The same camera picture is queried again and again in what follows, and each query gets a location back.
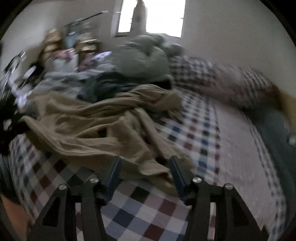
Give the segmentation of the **wooden headboard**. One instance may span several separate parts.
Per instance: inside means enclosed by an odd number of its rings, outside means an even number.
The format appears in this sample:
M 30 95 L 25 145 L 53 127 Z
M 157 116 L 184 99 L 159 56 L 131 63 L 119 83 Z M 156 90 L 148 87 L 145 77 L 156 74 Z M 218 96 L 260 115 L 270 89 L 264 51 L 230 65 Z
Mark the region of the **wooden headboard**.
M 280 91 L 280 100 L 283 112 L 290 121 L 290 127 L 295 131 L 296 120 L 296 98 L 284 91 Z

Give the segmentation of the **plaid checkered bed sheet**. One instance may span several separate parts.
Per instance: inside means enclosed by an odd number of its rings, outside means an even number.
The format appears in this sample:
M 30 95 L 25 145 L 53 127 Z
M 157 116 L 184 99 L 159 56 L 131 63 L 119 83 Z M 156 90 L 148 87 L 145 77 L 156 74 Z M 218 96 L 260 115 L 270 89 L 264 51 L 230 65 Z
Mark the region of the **plaid checkered bed sheet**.
M 239 109 L 205 95 L 154 85 L 98 103 L 56 91 L 29 97 L 37 116 L 10 143 L 9 168 L 34 223 L 62 183 L 82 184 L 114 156 L 122 182 L 102 209 L 110 240 L 182 240 L 189 209 L 177 197 L 168 161 L 176 156 L 207 183 L 231 183 L 260 230 L 277 240 L 287 205 L 271 155 Z

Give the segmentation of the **dark teal garment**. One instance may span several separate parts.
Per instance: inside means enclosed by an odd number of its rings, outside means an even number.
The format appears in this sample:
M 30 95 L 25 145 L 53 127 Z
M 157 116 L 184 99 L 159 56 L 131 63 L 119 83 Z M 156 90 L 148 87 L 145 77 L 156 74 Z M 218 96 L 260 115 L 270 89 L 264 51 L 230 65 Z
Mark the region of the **dark teal garment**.
M 88 78 L 77 94 L 77 98 L 82 101 L 96 103 L 114 98 L 117 93 L 128 92 L 144 84 L 153 84 L 166 90 L 173 88 L 173 81 L 170 75 L 144 79 L 142 77 L 128 77 L 118 72 L 103 72 Z

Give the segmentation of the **plaid pillow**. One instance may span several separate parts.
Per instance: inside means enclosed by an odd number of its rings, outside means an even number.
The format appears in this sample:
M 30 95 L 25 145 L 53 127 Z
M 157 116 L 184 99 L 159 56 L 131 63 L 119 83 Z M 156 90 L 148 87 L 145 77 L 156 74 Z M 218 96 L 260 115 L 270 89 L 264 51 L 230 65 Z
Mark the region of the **plaid pillow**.
M 78 72 L 83 72 L 88 69 L 96 69 L 100 64 L 102 64 L 105 59 L 111 54 L 111 51 L 105 51 L 102 53 L 96 53 L 89 57 L 86 57 L 82 62 L 78 65 Z

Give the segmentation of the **pink cloth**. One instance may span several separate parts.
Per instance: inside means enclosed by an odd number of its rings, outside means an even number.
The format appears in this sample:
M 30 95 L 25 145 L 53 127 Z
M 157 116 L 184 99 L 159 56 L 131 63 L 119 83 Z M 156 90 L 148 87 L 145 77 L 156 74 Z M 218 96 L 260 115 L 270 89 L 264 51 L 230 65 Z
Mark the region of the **pink cloth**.
M 72 60 L 76 55 L 76 52 L 73 48 L 71 49 L 66 49 L 66 50 L 60 50 L 56 53 L 57 59 L 64 59 L 66 61 Z

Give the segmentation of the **black clothes rack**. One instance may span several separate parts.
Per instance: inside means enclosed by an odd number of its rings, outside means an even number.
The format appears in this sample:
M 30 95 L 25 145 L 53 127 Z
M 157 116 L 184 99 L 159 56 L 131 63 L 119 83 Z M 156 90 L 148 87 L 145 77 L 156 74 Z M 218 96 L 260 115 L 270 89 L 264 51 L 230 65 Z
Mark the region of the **black clothes rack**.
M 108 13 L 108 11 L 101 11 L 101 12 L 99 12 L 99 13 L 97 13 L 97 14 L 94 14 L 94 15 L 88 16 L 88 17 L 83 18 L 83 19 L 82 19 L 82 18 L 79 18 L 79 19 L 77 19 L 77 20 L 71 21 L 71 22 L 69 22 L 69 23 L 63 25 L 62 28 L 68 28 L 69 31 L 71 31 L 72 28 L 79 28 L 79 26 L 81 25 L 82 22 L 84 22 L 84 21 L 86 21 L 86 20 L 89 20 L 89 19 L 91 19 L 91 18 L 94 18 L 94 17 L 96 17 L 96 16 L 100 16 L 100 15 L 103 15 L 103 14 L 107 14 L 107 13 Z

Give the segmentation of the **light blue grey garment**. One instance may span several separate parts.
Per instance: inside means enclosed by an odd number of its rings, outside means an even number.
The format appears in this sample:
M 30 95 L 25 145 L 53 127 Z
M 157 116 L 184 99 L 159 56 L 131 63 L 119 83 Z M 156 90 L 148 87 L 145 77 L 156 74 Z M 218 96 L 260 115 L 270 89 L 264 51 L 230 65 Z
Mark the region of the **light blue grey garment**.
M 104 73 L 103 70 L 96 69 L 88 69 L 82 72 L 48 72 L 32 90 L 31 95 L 57 91 L 75 98 L 88 81 L 102 73 Z

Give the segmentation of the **window with curtain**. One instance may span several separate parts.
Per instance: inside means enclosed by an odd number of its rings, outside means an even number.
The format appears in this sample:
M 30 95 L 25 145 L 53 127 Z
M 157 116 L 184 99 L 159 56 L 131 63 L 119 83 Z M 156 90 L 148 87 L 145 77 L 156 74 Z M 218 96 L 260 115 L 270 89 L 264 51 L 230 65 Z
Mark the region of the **window with curtain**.
M 145 31 L 182 36 L 186 1 L 143 1 L 145 9 Z M 132 30 L 132 17 L 138 1 L 116 1 L 112 19 L 113 35 L 127 37 Z

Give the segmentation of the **stacked cardboard boxes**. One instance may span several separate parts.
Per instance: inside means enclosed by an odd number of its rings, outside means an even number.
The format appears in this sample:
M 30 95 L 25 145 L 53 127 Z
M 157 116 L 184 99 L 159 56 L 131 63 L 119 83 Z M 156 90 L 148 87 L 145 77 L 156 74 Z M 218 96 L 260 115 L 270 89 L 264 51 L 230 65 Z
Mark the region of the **stacked cardboard boxes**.
M 48 61 L 57 59 L 55 57 L 58 51 L 73 48 L 80 64 L 86 57 L 98 53 L 100 44 L 101 41 L 95 38 L 91 32 L 72 32 L 64 36 L 62 31 L 52 29 L 46 32 L 39 60 L 42 64 L 46 64 Z

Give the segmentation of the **plaid folded quilt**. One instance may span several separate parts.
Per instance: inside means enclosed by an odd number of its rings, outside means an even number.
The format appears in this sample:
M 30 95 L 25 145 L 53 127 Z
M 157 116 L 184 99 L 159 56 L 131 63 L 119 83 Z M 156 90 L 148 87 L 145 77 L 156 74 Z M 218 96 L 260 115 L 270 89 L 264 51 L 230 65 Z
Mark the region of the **plaid folded quilt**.
M 250 67 L 211 63 L 198 57 L 169 59 L 176 85 L 241 108 L 278 107 L 278 87 Z

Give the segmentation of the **dark teal penguin pillow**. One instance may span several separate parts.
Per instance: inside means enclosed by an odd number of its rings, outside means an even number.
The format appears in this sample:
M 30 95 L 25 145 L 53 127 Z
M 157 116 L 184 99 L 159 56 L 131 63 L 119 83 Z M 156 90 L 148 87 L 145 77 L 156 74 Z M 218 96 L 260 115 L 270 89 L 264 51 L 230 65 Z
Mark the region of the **dark teal penguin pillow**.
M 246 111 L 267 147 L 287 202 L 287 223 L 295 216 L 295 146 L 293 133 L 285 116 L 273 108 L 251 108 Z

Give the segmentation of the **tan khaki garment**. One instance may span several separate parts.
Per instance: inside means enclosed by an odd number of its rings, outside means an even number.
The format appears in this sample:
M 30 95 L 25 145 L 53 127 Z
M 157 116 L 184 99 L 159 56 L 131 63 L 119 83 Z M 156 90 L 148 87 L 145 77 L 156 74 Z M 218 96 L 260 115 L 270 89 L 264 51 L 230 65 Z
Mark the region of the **tan khaki garment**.
M 21 122 L 28 127 L 31 142 L 69 163 L 100 172 L 119 156 L 122 179 L 147 179 L 170 195 L 177 191 L 169 159 L 177 156 L 194 169 L 190 156 L 165 140 L 151 118 L 163 113 L 175 118 L 181 112 L 176 90 L 146 84 L 97 103 L 49 91 L 30 94 L 28 102 L 36 116 L 25 115 Z

